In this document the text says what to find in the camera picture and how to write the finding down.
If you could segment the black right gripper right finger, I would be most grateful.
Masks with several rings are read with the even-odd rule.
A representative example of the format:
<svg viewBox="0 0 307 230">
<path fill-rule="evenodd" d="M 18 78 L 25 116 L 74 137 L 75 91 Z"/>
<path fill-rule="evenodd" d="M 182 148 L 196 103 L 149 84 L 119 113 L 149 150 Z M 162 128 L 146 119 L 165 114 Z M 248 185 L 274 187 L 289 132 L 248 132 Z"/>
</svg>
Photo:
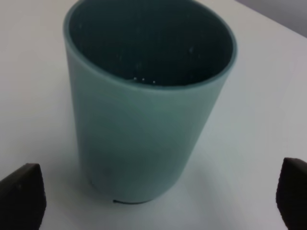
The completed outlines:
<svg viewBox="0 0 307 230">
<path fill-rule="evenodd" d="M 284 158 L 276 191 L 276 204 L 289 230 L 307 228 L 307 163 Z"/>
</svg>

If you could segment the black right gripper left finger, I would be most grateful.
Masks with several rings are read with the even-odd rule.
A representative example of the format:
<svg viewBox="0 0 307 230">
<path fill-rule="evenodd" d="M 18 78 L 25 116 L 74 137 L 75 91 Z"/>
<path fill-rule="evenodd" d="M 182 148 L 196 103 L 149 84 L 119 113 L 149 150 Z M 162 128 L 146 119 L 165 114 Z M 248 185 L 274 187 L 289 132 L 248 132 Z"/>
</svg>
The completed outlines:
<svg viewBox="0 0 307 230">
<path fill-rule="evenodd" d="M 27 163 L 0 181 L 0 228 L 38 230 L 47 207 L 38 163 Z"/>
</svg>

